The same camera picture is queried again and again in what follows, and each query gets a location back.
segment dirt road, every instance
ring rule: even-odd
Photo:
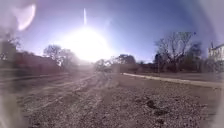
[[[221,96],[219,89],[115,74],[56,79],[14,92],[30,128],[209,127]]]

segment sunlight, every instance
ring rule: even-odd
[[[93,29],[83,27],[71,32],[61,41],[65,48],[71,49],[80,59],[95,62],[108,59],[112,55],[106,40]]]

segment building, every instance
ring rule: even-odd
[[[224,44],[221,44],[215,48],[209,48],[209,57],[215,61],[224,61]]]

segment curb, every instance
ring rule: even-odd
[[[14,77],[14,78],[5,78],[1,79],[0,82],[14,81],[14,80],[25,80],[25,79],[35,79],[35,78],[44,78],[44,77],[53,77],[53,76],[63,76],[68,75],[68,73],[57,74],[57,75],[39,75],[39,76],[24,76],[24,77]]]
[[[123,73],[123,75],[133,76],[133,77],[138,77],[138,78],[146,78],[146,79],[150,79],[150,80],[160,80],[160,81],[173,82],[173,83],[179,83],[179,84],[189,84],[189,85],[195,85],[195,86],[210,87],[210,88],[222,88],[222,86],[223,86],[223,83],[216,83],[216,82],[181,80],[181,79],[173,79],[173,78],[135,75],[135,74],[129,74],[129,73]]]

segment sky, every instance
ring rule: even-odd
[[[197,32],[195,39],[206,42],[205,49],[215,39],[193,0],[38,0],[35,4],[33,21],[19,36],[22,48],[38,55],[83,25],[84,8],[88,26],[106,39],[114,55],[126,53],[153,61],[155,41],[174,31]]]

